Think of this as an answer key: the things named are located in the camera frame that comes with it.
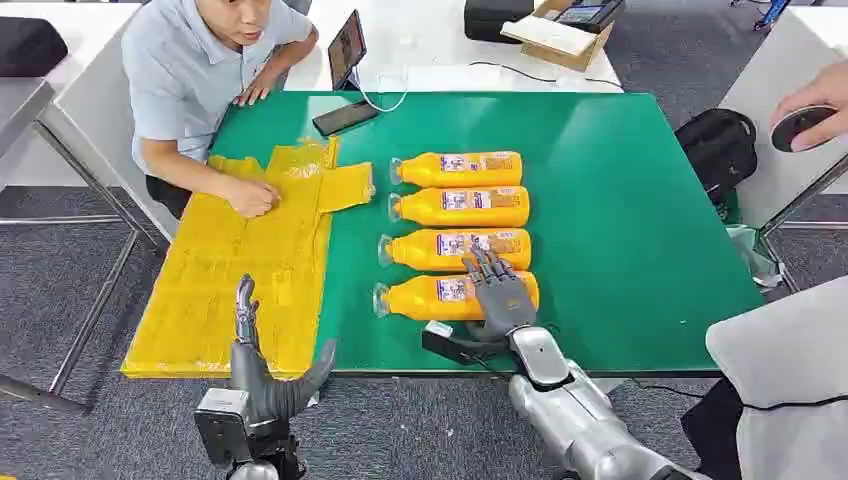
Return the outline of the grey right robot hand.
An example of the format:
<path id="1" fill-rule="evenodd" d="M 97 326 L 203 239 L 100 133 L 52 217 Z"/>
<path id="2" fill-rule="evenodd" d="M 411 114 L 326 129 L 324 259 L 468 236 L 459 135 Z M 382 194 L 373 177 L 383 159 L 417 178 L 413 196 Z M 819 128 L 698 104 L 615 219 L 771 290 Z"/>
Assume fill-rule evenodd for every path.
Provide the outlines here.
<path id="1" fill-rule="evenodd" d="M 512 266 L 491 250 L 472 246 L 471 257 L 464 258 L 474 298 L 483 312 L 483 320 L 466 324 L 478 341 L 494 343 L 513 330 L 537 323 L 536 308 L 527 286 Z"/>

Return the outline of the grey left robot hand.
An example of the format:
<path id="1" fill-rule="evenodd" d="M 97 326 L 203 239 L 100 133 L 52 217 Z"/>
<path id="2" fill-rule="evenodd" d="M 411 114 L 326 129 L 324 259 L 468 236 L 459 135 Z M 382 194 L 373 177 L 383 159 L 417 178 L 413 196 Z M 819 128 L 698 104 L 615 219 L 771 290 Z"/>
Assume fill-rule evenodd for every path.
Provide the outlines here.
<path id="1" fill-rule="evenodd" d="M 254 286 L 251 276 L 245 274 L 236 288 L 236 337 L 231 345 L 230 384 L 233 389 L 248 393 L 253 423 L 289 420 L 307 408 L 309 400 L 328 380 L 335 366 L 337 342 L 334 339 L 325 342 L 318 360 L 300 377 L 273 378 L 260 352 L 256 326 L 259 303 L 251 299 Z"/>

